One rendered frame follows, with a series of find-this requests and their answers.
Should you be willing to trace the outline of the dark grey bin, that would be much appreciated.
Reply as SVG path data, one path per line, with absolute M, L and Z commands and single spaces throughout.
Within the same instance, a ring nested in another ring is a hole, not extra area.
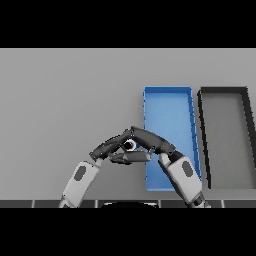
M 256 189 L 256 130 L 247 87 L 197 93 L 209 189 Z

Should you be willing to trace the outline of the blue bin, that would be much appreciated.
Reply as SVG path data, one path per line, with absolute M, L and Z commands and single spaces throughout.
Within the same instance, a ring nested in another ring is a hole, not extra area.
M 190 86 L 145 86 L 144 128 L 187 156 L 201 176 L 194 100 Z

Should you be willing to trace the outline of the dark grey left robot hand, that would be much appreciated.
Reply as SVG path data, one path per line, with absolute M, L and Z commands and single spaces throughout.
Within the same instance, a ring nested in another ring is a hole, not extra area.
M 116 135 L 97 146 L 89 153 L 90 157 L 96 161 L 97 159 L 106 159 L 110 153 L 115 153 L 124 143 L 131 138 L 132 132 L 126 129 L 121 135 Z

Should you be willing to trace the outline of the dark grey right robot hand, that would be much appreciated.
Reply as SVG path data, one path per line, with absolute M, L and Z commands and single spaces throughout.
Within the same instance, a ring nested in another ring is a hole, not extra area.
M 144 149 L 147 149 L 147 152 L 138 150 L 129 151 L 125 148 L 125 144 L 128 140 L 132 140 Z M 110 161 L 118 164 L 149 162 L 152 154 L 159 155 L 161 153 L 166 153 L 168 156 L 171 156 L 176 150 L 176 147 L 166 139 L 148 130 L 137 128 L 135 126 L 132 126 L 115 139 L 110 140 L 109 144 L 115 144 L 124 150 L 123 153 L 110 156 Z

